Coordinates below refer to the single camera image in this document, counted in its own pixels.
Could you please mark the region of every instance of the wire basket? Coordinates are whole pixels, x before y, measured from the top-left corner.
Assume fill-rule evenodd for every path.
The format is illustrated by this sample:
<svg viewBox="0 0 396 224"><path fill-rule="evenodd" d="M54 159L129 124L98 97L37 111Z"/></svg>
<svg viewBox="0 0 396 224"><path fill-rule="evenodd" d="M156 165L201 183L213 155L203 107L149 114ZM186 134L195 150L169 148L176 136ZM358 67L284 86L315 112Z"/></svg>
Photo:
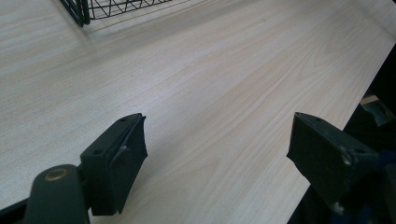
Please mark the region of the wire basket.
<svg viewBox="0 0 396 224"><path fill-rule="evenodd" d="M78 26L172 0L60 0Z"/></svg>

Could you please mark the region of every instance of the black wire rack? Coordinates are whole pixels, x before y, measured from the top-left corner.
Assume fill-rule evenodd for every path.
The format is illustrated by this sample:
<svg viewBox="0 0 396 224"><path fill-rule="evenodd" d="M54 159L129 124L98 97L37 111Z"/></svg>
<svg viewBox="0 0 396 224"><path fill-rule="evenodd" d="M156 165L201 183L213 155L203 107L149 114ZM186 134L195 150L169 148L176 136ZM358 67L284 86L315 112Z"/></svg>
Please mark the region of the black wire rack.
<svg viewBox="0 0 396 224"><path fill-rule="evenodd" d="M100 20L151 7L172 0L60 0L74 21L82 27Z"/></svg>

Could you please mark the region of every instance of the wooden table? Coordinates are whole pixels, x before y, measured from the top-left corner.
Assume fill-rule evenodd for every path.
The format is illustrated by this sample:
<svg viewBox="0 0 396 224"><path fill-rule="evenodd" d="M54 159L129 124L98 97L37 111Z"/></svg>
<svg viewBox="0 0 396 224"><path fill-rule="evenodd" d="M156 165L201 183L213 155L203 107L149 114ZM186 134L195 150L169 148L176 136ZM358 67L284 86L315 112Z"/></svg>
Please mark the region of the wooden table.
<svg viewBox="0 0 396 224"><path fill-rule="evenodd" d="M81 29L56 0L0 0L0 207L141 112L148 158L92 223L286 223L308 186L293 113L343 128L395 22L390 0L190 0Z"/></svg>

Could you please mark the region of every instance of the light wood grain surface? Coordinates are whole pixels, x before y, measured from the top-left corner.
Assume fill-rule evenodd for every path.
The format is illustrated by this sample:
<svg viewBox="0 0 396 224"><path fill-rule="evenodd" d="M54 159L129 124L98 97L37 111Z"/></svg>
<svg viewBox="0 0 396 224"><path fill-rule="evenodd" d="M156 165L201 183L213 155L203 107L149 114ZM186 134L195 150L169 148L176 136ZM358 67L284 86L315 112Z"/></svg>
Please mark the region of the light wood grain surface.
<svg viewBox="0 0 396 224"><path fill-rule="evenodd" d="M286 223L308 183L295 111L343 128L395 43L390 0L175 0L77 27L0 0L0 208L116 119L147 116L121 215L92 223Z"/></svg>

